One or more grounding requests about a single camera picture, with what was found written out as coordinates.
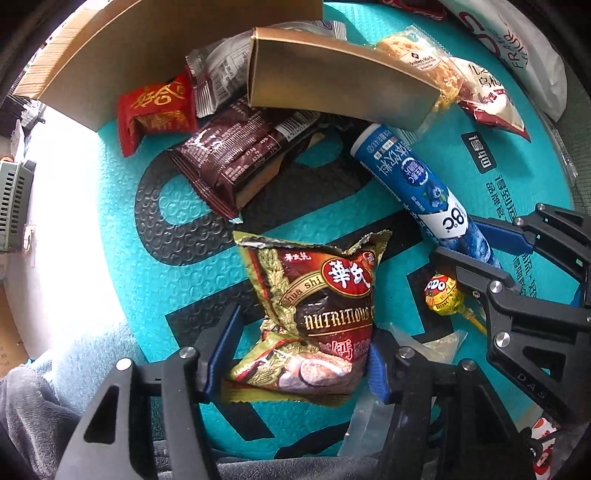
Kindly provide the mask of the teal foam mat black print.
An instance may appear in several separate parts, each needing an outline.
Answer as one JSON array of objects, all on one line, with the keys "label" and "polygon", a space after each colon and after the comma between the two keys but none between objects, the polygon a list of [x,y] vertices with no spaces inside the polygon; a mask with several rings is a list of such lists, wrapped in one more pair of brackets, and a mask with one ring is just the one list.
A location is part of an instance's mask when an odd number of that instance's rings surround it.
[{"label": "teal foam mat black print", "polygon": [[[345,23],[349,39],[361,44],[416,25],[453,55],[487,68],[506,87],[528,139],[477,126],[453,108],[415,145],[470,214],[511,220],[538,203],[572,207],[562,159],[536,109],[504,65],[462,25],[373,4],[329,3],[325,17]],[[166,156],[177,137],[148,137],[126,158],[114,124],[105,125],[99,136],[103,249],[122,310],[147,359],[156,362],[191,345],[231,302],[242,305],[245,319],[239,352],[249,351],[259,337],[263,309],[232,239],[233,226],[208,210]],[[243,209],[242,229],[344,248],[367,233],[390,230],[377,275],[379,323],[424,342],[464,329],[461,356],[484,361],[482,334],[465,320],[442,318],[425,306],[432,242],[346,153],[335,130],[253,198]],[[290,401],[209,404],[202,416],[212,446],[232,456],[334,456],[353,408],[353,401],[337,408]]]}]

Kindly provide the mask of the yellow orange lollipop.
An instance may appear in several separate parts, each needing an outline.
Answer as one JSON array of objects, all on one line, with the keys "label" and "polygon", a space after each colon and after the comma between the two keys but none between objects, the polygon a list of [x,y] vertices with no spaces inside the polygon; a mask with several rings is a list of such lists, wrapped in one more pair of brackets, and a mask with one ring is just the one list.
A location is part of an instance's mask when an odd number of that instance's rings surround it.
[{"label": "yellow orange lollipop", "polygon": [[440,316],[460,315],[468,320],[483,335],[487,334],[485,324],[466,304],[465,295],[457,281],[444,274],[435,274],[424,289],[425,302],[430,310]]}]

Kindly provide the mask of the dark brown snack packet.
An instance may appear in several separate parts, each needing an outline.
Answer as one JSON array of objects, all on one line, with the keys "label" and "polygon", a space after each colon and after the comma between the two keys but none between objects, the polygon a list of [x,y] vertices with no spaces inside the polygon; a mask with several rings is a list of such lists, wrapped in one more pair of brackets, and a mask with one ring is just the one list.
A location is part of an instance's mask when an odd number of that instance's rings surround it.
[{"label": "dark brown snack packet", "polygon": [[288,152],[318,130],[321,113],[249,106],[245,96],[225,106],[169,159],[211,211],[232,223],[280,171]]}]

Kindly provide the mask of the grey fleece blanket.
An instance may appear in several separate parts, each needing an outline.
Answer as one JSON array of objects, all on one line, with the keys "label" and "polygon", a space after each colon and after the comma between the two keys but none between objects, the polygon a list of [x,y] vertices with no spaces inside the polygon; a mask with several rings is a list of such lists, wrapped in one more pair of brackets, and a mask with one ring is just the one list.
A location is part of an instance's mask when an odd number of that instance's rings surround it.
[{"label": "grey fleece blanket", "polygon": [[116,361],[145,360],[120,324],[60,340],[1,379],[1,477],[53,479],[86,407]]}]

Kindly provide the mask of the blue blueberry drink tube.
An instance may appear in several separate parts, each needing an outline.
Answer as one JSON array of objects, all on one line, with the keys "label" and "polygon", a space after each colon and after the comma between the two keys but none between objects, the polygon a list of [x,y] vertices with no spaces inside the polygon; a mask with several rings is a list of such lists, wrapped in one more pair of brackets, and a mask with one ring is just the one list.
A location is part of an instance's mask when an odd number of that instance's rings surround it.
[{"label": "blue blueberry drink tube", "polygon": [[387,126],[373,123],[363,129],[351,155],[393,193],[438,244],[493,267],[501,266],[454,193]]}]

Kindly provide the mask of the white plastic shopping bag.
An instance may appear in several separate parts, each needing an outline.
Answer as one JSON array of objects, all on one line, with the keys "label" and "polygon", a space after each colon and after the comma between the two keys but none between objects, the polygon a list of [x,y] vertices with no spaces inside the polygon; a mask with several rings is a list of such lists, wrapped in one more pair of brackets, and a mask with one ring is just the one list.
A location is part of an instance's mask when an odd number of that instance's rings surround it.
[{"label": "white plastic shopping bag", "polygon": [[445,8],[519,79],[552,120],[567,107],[564,62],[546,36],[512,3],[443,0]]}]

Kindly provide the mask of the grey green plastic crate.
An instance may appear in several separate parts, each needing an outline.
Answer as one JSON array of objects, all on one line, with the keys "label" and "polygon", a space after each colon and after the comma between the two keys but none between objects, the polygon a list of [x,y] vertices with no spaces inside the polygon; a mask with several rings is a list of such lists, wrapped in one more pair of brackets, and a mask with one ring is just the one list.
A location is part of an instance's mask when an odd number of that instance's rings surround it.
[{"label": "grey green plastic crate", "polygon": [[27,222],[36,164],[1,161],[0,247],[2,253],[20,251]]}]

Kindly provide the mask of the white red plum snack bag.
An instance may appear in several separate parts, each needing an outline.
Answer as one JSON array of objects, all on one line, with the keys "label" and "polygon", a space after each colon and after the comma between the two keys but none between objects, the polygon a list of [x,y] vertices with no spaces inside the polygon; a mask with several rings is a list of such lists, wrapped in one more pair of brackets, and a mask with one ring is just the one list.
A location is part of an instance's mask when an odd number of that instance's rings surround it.
[{"label": "white red plum snack bag", "polygon": [[459,106],[478,124],[510,132],[530,142],[525,123],[504,85],[473,61],[459,57],[451,60],[465,78]]}]

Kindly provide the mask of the small red wrapper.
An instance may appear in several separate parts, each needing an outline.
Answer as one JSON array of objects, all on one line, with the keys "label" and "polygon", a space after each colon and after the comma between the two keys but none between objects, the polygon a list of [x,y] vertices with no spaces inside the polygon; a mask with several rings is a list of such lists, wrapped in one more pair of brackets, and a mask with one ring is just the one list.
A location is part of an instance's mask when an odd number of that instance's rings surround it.
[{"label": "small red wrapper", "polygon": [[382,0],[382,3],[435,21],[442,21],[447,16],[444,5],[438,0]]}]

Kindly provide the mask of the clear bag yellow waffle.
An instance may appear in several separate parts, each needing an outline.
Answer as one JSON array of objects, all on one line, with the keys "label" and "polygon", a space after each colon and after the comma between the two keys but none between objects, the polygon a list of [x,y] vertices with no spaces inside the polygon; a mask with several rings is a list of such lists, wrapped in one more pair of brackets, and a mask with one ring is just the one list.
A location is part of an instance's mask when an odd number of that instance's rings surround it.
[{"label": "clear bag yellow waffle", "polygon": [[440,94],[433,111],[444,111],[459,100],[466,77],[449,53],[434,38],[415,25],[382,38],[375,45],[394,59],[424,73]]}]

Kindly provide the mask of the red gold snack packet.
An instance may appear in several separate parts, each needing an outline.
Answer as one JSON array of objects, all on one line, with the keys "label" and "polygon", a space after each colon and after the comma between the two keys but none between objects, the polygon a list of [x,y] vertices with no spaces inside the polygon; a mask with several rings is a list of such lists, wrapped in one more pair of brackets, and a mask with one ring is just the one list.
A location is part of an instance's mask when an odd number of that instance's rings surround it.
[{"label": "red gold snack packet", "polygon": [[124,158],[136,152],[145,136],[194,132],[197,112],[190,74],[184,70],[167,83],[140,87],[121,95],[116,113]]}]

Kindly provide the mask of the brown cardboard box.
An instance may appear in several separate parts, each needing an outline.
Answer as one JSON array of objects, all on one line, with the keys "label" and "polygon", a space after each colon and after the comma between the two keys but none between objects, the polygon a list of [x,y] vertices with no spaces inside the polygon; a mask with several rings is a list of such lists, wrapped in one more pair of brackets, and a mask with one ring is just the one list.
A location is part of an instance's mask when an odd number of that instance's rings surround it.
[{"label": "brown cardboard box", "polygon": [[173,77],[191,49],[319,19],[320,1],[4,1],[1,88],[98,131],[120,95]]}]

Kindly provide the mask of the silver grey snack packet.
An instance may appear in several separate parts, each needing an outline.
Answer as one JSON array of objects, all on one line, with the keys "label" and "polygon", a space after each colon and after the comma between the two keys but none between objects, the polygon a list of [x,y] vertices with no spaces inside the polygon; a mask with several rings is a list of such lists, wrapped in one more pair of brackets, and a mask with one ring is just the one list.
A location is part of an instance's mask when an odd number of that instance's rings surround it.
[{"label": "silver grey snack packet", "polygon": [[197,118],[213,115],[245,88],[252,31],[193,49],[185,56]]}]

